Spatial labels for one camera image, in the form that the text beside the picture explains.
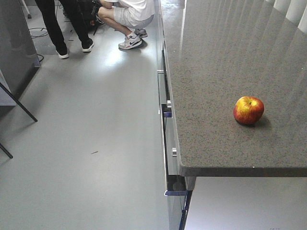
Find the sneaker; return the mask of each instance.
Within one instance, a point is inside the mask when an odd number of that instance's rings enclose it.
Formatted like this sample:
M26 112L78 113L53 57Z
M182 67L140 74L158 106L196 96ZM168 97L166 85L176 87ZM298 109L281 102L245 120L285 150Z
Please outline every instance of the sneaker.
M139 38L145 38L148 37L148 34L145 29L135 29L134 33L139 37Z
M89 53L94 47L94 41L90 38L85 42L82 42L82 52Z
M134 34L134 35L129 35L129 37L125 36L125 41L123 43L119 43L118 46L121 49L132 49L138 47L141 43L142 40L136 34Z
M96 14L96 21L99 22L100 24L105 24L100 18L99 16Z
M57 51L59 58L66 59L69 57L67 50L66 51Z

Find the white sneaker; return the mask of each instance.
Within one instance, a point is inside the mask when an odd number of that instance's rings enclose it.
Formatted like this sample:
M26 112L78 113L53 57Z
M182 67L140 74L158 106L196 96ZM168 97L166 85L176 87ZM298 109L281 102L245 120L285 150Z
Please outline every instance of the white sneaker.
M139 38L145 38L148 37L148 34L145 29L135 29L134 33L139 37Z
M99 16L96 14L96 21L99 22L100 24L105 24L100 18Z
M129 37L125 36L125 41L123 43L119 43L118 46L121 49L132 49L138 47L141 43L142 40L136 34L132 34Z
M58 53L58 55L59 55L59 58L61 58L61 59L66 59L66 58L69 58L69 54L68 54L68 53L63 54L63 55L59 54L59 52L58 52L58 51L57 51L57 53Z

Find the red apple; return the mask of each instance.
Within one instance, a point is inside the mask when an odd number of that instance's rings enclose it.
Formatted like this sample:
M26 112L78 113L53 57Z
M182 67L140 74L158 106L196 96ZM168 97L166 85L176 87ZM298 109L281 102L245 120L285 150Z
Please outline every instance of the red apple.
M236 121L245 125L252 125L261 118L264 105L256 97L244 96L236 102L233 112Z

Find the crouching person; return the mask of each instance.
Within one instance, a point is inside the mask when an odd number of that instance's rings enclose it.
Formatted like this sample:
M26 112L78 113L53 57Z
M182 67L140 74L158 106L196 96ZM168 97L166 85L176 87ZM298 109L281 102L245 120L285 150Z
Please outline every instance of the crouching person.
M138 47L147 37L145 27L154 18L154 0L100 0L98 16L107 25L125 35L121 49Z

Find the metal pole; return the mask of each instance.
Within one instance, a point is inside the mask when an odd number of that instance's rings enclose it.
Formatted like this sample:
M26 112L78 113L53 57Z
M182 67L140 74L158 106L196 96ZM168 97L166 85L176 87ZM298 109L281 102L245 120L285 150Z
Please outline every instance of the metal pole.
M10 154L10 152L8 152L7 150L6 150L6 148L0 143L0 149L2 149L3 150L3 152L5 152L6 153L6 155L8 155L8 157L9 158L13 158L13 156Z
M10 91L7 90L7 88L1 82L0 86L35 122L37 122L37 119L13 96L13 94L11 94Z
M28 13L28 19L32 18L31 14L30 14L30 11L29 11L27 5L25 4L25 1L24 1L24 0L21 0L21 2L23 3L23 5L24 5L24 7L25 7L25 10L26 10L27 13Z

